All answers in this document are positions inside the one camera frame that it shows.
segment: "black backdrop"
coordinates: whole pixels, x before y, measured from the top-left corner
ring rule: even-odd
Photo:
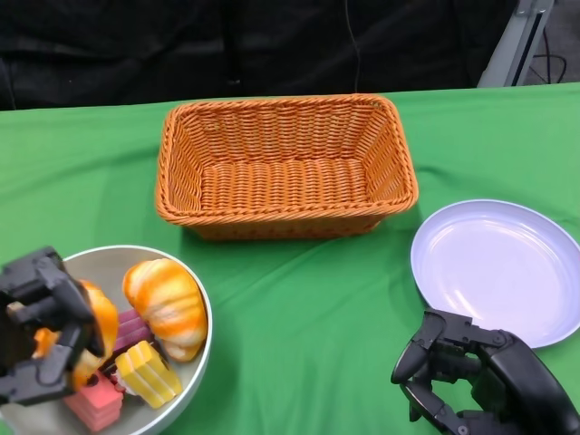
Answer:
[[[0,0],[0,109],[476,86],[517,0]]]

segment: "toy food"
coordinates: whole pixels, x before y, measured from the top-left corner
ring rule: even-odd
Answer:
[[[96,432],[119,419],[122,400],[122,392],[96,372],[86,386],[74,395],[65,397],[64,403],[90,430]]]
[[[115,305],[107,299],[107,296],[96,285],[88,281],[80,282],[89,296],[94,316],[101,330],[102,344],[105,352],[101,358],[98,358],[87,350],[82,351],[81,358],[73,371],[74,389],[76,391],[81,389],[91,375],[101,366],[103,361],[111,357],[119,328],[119,317]],[[48,354],[50,348],[58,340],[58,336],[58,333],[54,333],[49,329],[39,329],[34,335],[34,339],[38,342],[38,345],[33,357],[38,358]]]
[[[187,270],[167,258],[138,263],[125,275],[123,293],[170,357],[193,359],[208,334],[208,319]]]
[[[178,375],[147,342],[140,342],[118,356],[120,384],[139,394],[157,409],[182,392]]]
[[[129,348],[142,340],[148,341],[152,336],[151,329],[135,310],[126,311],[119,314],[119,333],[113,351]]]
[[[117,333],[117,340],[115,340],[112,355],[101,364],[101,372],[106,376],[110,376],[117,368],[115,359],[142,340],[155,343],[155,337],[151,329],[143,322],[139,314],[135,310],[125,311],[119,314],[119,333]]]

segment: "green table cover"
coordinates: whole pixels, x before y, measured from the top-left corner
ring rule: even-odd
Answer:
[[[497,198],[580,240],[580,84],[408,92],[398,106],[417,170],[412,211],[331,241],[209,243],[153,207],[163,119],[175,102],[0,113],[0,261],[136,244],[190,265],[208,290],[206,376],[164,433],[428,434],[390,384],[423,304],[409,253],[428,215]],[[539,352],[580,406],[580,333]],[[437,385],[456,411],[466,383]]]

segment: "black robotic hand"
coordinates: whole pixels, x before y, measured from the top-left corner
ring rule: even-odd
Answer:
[[[43,327],[60,335],[44,358],[33,358],[34,333]],[[72,394],[82,351],[103,355],[86,290],[51,247],[4,266],[0,328],[0,404],[33,405]]]
[[[482,411],[453,409],[432,381],[466,379]],[[580,416],[536,354],[505,331],[471,318],[428,309],[392,373],[411,404],[410,419],[426,418],[453,435],[580,435]]]

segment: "orange wicker basket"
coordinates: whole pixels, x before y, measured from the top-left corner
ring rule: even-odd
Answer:
[[[380,96],[203,101],[165,121],[157,210],[207,239],[361,234],[418,193],[399,114]]]

